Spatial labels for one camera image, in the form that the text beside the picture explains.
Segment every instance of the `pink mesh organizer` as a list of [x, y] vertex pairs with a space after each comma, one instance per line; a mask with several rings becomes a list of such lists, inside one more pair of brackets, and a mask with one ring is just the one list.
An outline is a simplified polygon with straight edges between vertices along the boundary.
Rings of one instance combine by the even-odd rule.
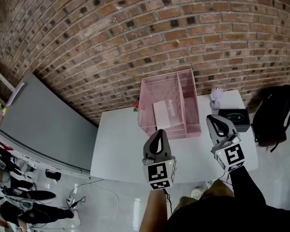
[[164, 129], [168, 139], [197, 137], [201, 133], [192, 70], [141, 81], [138, 124], [151, 136]]

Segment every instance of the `black backpack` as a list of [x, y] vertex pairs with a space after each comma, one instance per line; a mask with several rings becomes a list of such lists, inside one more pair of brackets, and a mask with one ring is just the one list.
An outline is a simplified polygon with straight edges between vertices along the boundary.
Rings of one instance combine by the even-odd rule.
[[290, 111], [290, 85], [268, 88], [264, 92], [261, 105], [253, 119], [253, 131], [255, 141], [259, 146], [267, 147], [275, 145], [273, 152], [279, 143], [286, 140], [285, 131], [290, 125], [290, 116], [286, 126], [284, 121]]

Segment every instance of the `wall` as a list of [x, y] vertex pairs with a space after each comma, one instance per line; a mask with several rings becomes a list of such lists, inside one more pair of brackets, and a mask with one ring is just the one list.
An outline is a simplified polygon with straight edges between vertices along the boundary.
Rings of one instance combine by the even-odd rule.
[[290, 0], [0, 0], [0, 63], [98, 123], [143, 77], [192, 68], [197, 92], [290, 84]]

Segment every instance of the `white sneaker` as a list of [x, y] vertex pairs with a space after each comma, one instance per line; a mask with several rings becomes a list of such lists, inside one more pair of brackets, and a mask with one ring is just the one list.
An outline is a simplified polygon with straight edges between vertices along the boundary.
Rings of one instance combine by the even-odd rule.
[[194, 198], [196, 200], [200, 200], [202, 196], [202, 191], [200, 188], [194, 188], [191, 192], [191, 198]]
[[71, 212], [73, 212], [73, 214], [74, 214], [74, 217], [72, 218], [72, 220], [73, 220], [75, 226], [80, 226], [81, 219], [79, 218], [78, 211], [75, 210], [74, 208], [71, 208]]
[[213, 179], [213, 180], [209, 180], [209, 181], [206, 181], [206, 187], [207, 189], [211, 188], [213, 182], [215, 182], [217, 179]]

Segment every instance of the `hand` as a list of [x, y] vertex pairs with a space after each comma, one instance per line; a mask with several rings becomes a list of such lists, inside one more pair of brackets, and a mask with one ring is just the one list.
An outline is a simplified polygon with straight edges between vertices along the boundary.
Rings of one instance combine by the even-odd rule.
[[20, 219], [17, 219], [17, 220], [18, 220], [18, 225], [19, 225], [21, 231], [27, 232], [27, 224], [23, 220], [20, 220]]

